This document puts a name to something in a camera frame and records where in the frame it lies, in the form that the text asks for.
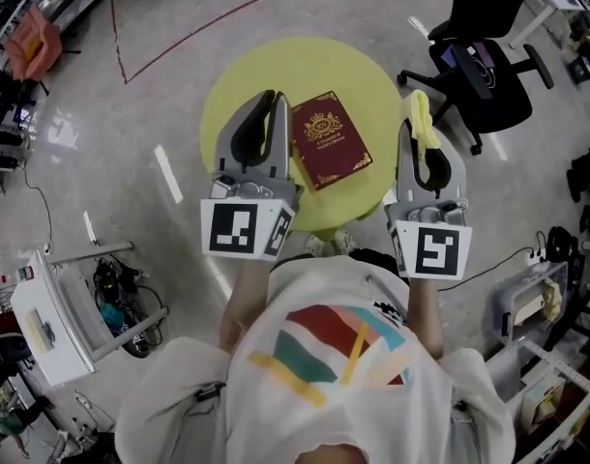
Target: equipment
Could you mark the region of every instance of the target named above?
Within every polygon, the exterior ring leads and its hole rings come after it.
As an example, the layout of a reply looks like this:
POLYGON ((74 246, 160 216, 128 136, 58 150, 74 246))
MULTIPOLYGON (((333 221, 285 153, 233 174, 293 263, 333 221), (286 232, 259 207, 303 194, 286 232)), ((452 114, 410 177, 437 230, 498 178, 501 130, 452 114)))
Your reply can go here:
MULTIPOLYGON (((461 279, 471 241, 464 217, 469 206, 464 164, 450 141, 433 129, 426 95, 415 92, 405 104, 411 110, 399 133, 392 189, 397 202, 385 207, 398 272, 461 279), (428 167, 425 182, 420 158, 428 167)), ((284 94, 268 90, 247 101, 220 132, 210 198, 200 203, 204 254, 278 258, 303 190, 288 174, 290 118, 284 94)))
POLYGON ((209 199, 200 202, 204 254, 276 261, 303 191, 289 177, 291 152, 283 93, 264 91, 235 112, 218 137, 209 199))
POLYGON ((406 120, 400 129, 392 189, 397 202, 385 207, 388 229, 400 276, 460 280, 471 242, 465 222, 465 166, 447 137, 437 129, 434 133, 440 147, 426 148, 429 176, 423 181, 412 123, 406 120))
MULTIPOLYGON (((115 256, 112 256, 112 260, 98 260, 98 267, 93 273, 94 299, 103 320, 114 336, 126 332, 146 318, 137 298, 138 288, 147 288, 136 284, 141 277, 140 270, 127 266, 115 256)), ((150 347, 155 345, 149 343, 146 333, 139 333, 123 344, 123 348, 136 358, 149 356, 150 347)))

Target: gold emblem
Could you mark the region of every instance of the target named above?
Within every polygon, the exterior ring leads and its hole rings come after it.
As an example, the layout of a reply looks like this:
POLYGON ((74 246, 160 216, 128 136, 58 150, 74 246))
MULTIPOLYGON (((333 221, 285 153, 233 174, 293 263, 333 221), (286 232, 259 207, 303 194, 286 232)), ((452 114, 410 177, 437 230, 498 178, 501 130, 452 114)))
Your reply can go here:
POLYGON ((338 98, 336 98, 336 95, 334 94, 333 91, 330 91, 329 93, 325 93, 325 95, 321 95, 320 97, 316 97, 315 100, 334 100, 334 102, 337 102, 338 98))
POLYGON ((364 153, 364 157, 358 161, 357 163, 355 163, 355 166, 353 167, 353 170, 357 170, 358 168, 362 168, 363 166, 368 165, 372 160, 370 159, 370 155, 368 152, 364 153))
POLYGON ((315 113, 310 117, 310 123, 304 123, 308 141, 317 141, 342 129, 342 123, 333 113, 327 115, 315 113))
POLYGON ((323 185, 325 185, 328 182, 335 181, 335 179, 339 179, 339 178, 340 178, 340 175, 336 175, 336 174, 335 175, 330 175, 329 177, 325 177, 323 175, 319 175, 318 176, 318 182, 321 183, 321 184, 323 184, 323 185))

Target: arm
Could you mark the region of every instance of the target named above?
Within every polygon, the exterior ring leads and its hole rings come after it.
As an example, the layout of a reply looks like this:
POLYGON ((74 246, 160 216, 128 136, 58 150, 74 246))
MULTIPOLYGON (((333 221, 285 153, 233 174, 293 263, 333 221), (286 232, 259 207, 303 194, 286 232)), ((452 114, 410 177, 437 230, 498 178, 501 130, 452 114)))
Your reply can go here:
POLYGON ((220 348, 232 353, 244 331, 265 310, 272 264, 245 260, 235 278, 233 292, 220 324, 220 348))
POLYGON ((22 439, 19 437, 19 435, 12 435, 12 438, 15 440, 15 443, 17 444, 17 447, 22 452, 22 456, 25 459, 28 459, 28 452, 24 448, 24 442, 22 442, 22 439))
POLYGON ((437 290, 430 280, 411 278, 407 323, 436 360, 443 356, 443 337, 437 290))
POLYGON ((526 44, 523 46, 523 48, 525 48, 529 58, 527 60, 522 60, 512 64, 513 72, 519 74, 526 73, 527 71, 538 71, 538 74, 540 75, 540 78, 542 79, 546 88, 551 89, 555 85, 553 78, 546 68, 545 62, 536 51, 536 48, 534 48, 531 44, 526 44))

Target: box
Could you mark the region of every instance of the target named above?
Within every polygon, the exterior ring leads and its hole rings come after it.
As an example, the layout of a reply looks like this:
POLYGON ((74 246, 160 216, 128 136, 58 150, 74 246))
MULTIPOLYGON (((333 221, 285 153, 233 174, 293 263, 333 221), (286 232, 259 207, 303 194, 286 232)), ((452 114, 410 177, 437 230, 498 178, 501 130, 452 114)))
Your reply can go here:
POLYGON ((555 413, 562 399, 566 380, 549 373, 524 397, 520 408, 520 424, 527 433, 532 433, 543 421, 555 413))
POLYGON ((526 311, 536 308, 534 301, 545 292, 547 278, 559 285, 562 295, 560 312, 555 319, 558 321, 568 300, 568 263, 538 263, 493 287, 483 318, 485 332, 508 345, 533 330, 549 329, 555 321, 547 322, 540 311, 525 317, 526 311))

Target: colorful print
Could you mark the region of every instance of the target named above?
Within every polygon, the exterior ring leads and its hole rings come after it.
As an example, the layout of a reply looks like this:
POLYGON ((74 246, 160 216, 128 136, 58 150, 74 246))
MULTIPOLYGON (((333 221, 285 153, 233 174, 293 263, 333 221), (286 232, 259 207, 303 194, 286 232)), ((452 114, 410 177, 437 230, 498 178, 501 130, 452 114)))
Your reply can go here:
POLYGON ((278 334, 273 355, 253 352, 248 359, 320 408, 327 402, 325 384, 339 380, 343 386, 351 385, 362 356, 382 341, 389 353, 380 363, 368 366, 366 374, 361 373, 365 378, 356 378, 356 383, 368 388, 406 385, 408 350, 400 349, 405 340, 394 319, 375 313, 363 307, 319 304, 292 311, 278 334))

